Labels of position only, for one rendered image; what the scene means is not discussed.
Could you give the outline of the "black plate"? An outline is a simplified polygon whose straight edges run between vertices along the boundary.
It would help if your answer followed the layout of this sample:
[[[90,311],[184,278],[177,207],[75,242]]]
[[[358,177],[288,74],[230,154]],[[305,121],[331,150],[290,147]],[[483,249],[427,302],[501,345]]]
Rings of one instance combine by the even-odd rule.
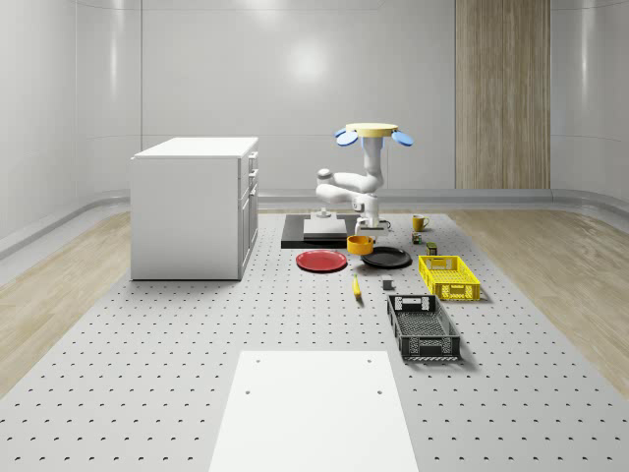
[[[374,247],[370,254],[361,256],[361,260],[369,266],[385,269],[403,268],[412,263],[406,251],[385,246]]]

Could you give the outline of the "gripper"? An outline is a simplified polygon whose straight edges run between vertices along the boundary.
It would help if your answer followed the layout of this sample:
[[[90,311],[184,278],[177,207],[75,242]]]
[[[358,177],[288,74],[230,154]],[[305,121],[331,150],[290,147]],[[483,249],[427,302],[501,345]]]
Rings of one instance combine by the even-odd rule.
[[[371,223],[369,218],[358,217],[355,225],[355,235],[372,237],[376,241],[379,237],[388,234],[389,222],[382,220],[378,223]]]

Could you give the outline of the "red plate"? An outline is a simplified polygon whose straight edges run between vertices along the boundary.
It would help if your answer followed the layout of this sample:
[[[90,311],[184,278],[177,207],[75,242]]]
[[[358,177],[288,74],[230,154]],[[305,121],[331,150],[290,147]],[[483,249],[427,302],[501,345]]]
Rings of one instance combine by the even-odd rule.
[[[305,251],[296,257],[299,268],[311,272],[334,272],[347,265],[346,257],[336,251],[312,250]]]

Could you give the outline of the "black stove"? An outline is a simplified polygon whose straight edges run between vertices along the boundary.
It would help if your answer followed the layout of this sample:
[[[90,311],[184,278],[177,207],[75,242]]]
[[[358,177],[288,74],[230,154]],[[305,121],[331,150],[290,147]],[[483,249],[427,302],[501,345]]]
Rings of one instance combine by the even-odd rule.
[[[304,235],[305,221],[314,216],[316,219],[331,220],[333,223],[343,221],[345,233],[321,233],[314,237]],[[338,214],[333,211],[328,215],[320,216],[319,210],[309,214],[287,214],[281,238],[282,249],[345,249],[346,239],[353,235],[357,213]]]

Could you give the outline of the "white cabinet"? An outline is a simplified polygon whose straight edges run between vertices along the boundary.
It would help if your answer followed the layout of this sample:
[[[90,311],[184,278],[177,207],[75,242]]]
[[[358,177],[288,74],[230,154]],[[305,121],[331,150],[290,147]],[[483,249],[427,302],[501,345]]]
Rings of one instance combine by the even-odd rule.
[[[257,237],[256,137],[173,138],[131,160],[131,277],[239,280]]]

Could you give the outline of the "yellow basket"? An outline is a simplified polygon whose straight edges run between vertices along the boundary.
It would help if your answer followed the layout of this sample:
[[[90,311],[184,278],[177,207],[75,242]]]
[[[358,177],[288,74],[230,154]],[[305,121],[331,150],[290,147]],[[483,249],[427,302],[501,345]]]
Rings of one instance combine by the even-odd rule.
[[[459,256],[420,256],[429,292],[442,300],[479,300],[481,284]]]

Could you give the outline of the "dark grey basket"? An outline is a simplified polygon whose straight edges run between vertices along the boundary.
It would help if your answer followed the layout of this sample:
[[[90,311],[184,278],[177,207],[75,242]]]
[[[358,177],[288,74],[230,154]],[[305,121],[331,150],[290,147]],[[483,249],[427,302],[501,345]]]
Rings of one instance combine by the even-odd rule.
[[[436,296],[389,295],[387,311],[403,358],[460,358],[460,334]]]

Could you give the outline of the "white board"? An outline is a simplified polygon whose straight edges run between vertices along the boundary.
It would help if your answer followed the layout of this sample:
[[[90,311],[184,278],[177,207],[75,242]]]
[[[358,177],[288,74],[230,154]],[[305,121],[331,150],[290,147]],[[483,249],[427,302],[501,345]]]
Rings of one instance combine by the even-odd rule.
[[[418,472],[384,351],[244,351],[209,472]]]

